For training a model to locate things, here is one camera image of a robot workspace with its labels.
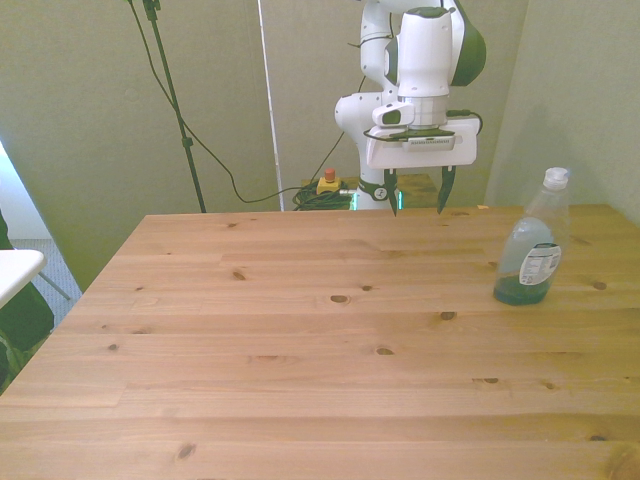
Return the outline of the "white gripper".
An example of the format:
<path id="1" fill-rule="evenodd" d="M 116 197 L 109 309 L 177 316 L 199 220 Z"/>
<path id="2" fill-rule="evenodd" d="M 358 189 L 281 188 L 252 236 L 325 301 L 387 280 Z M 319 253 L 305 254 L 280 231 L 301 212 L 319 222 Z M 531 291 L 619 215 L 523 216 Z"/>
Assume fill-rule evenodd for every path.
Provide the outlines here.
<path id="1" fill-rule="evenodd" d="M 477 156 L 477 118 L 458 117 L 436 129 L 409 130 L 404 127 L 374 126 L 364 132 L 365 160 L 372 169 L 384 170 L 384 186 L 394 215 L 398 211 L 397 174 L 393 169 L 443 166 L 437 212 L 449 199 L 455 166 L 471 165 Z"/>

